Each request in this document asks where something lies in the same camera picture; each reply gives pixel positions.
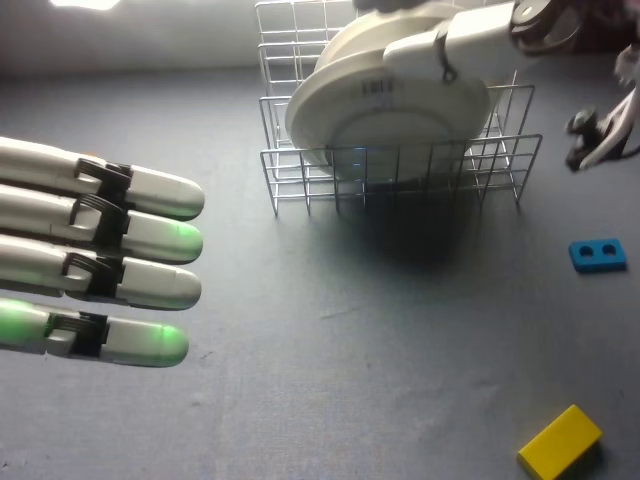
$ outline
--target yellow rectangular block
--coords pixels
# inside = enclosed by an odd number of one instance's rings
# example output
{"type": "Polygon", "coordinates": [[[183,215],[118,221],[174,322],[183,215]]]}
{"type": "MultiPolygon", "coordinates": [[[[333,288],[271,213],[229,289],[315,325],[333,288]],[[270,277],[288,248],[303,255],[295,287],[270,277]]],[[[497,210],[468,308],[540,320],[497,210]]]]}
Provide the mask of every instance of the yellow rectangular block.
{"type": "Polygon", "coordinates": [[[575,405],[569,407],[518,453],[538,480],[553,480],[596,443],[602,431],[575,405]]]}

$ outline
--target metal wire basket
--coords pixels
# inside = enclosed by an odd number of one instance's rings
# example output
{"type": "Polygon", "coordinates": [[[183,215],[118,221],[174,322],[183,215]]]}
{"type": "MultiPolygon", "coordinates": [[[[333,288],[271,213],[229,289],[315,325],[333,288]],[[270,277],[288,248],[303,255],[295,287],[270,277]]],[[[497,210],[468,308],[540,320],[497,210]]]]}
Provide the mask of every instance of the metal wire basket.
{"type": "MultiPolygon", "coordinates": [[[[482,0],[449,2],[465,7],[482,6],[482,0]]],[[[489,192],[511,191],[522,199],[531,168],[542,141],[541,135],[524,134],[524,125],[534,87],[510,84],[490,87],[497,98],[481,135],[465,142],[388,147],[361,146],[350,150],[355,170],[349,180],[336,176],[337,156],[347,149],[301,150],[295,148],[284,128],[287,105],[296,88],[313,73],[325,46],[359,13],[351,0],[271,0],[256,5],[262,43],[258,51],[266,96],[260,99],[267,149],[260,158],[276,215],[282,201],[302,200],[307,211],[316,200],[330,199],[340,209],[343,200],[356,199],[366,207],[372,197],[475,191],[480,202],[489,192]],[[420,147],[426,173],[415,181],[400,181],[407,148],[420,147]],[[393,158],[387,178],[370,178],[369,159],[380,150],[393,158]],[[314,153],[327,159],[325,165],[310,164],[314,153]],[[446,171],[432,169],[433,158],[447,158],[446,171]]]]}

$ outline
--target white plate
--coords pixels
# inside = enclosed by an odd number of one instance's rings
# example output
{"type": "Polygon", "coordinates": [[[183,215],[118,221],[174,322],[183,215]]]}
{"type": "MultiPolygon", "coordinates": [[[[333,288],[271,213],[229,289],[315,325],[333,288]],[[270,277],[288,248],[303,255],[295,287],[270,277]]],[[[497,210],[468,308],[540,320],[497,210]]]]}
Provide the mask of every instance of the white plate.
{"type": "MultiPolygon", "coordinates": [[[[384,147],[404,145],[399,171],[397,149],[375,148],[367,153],[366,178],[371,183],[405,181],[429,170],[428,142],[475,138],[482,130],[492,102],[484,83],[458,78],[441,81],[394,77],[384,68],[384,49],[357,53],[334,61],[311,75],[295,92],[285,126],[293,144],[303,149],[384,147]]],[[[443,171],[464,148],[440,149],[429,170],[443,171]]],[[[363,179],[363,151],[308,152],[305,159],[333,170],[344,180],[363,179]]]]}
{"type": "Polygon", "coordinates": [[[320,55],[315,70],[348,55],[385,48],[396,40],[430,30],[462,10],[450,4],[430,2],[390,15],[378,12],[364,15],[333,37],[320,55]]]}

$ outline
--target wire dish rack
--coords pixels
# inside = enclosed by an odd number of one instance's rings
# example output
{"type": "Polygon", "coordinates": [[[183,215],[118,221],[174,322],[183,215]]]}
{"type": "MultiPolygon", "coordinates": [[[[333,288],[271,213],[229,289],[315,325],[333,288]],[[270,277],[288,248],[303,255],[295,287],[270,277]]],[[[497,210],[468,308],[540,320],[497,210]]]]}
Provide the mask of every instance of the wire dish rack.
{"type": "MultiPolygon", "coordinates": [[[[482,0],[447,2],[478,7],[482,0]]],[[[532,85],[516,84],[516,75],[503,86],[489,87],[496,99],[491,115],[476,139],[424,145],[350,149],[302,150],[295,148],[284,127],[285,112],[296,88],[313,73],[315,62],[329,41],[360,14],[351,0],[270,0],[256,5],[261,44],[258,47],[266,96],[260,99],[267,149],[260,154],[271,204],[278,215],[280,203],[298,200],[311,204],[332,200],[337,210],[346,200],[367,206],[373,197],[396,201],[401,196],[476,192],[480,203],[494,191],[510,191],[516,203],[522,199],[541,135],[524,133],[534,94],[532,85]],[[421,149],[426,173],[422,178],[400,181],[398,172],[409,158],[407,149],[421,149]],[[369,159],[384,151],[390,160],[388,178],[372,179],[369,159]],[[336,176],[335,158],[353,162],[359,172],[348,180],[336,176]],[[326,158],[326,164],[307,159],[326,158]],[[432,168],[432,160],[447,159],[447,168],[432,168]]]]}

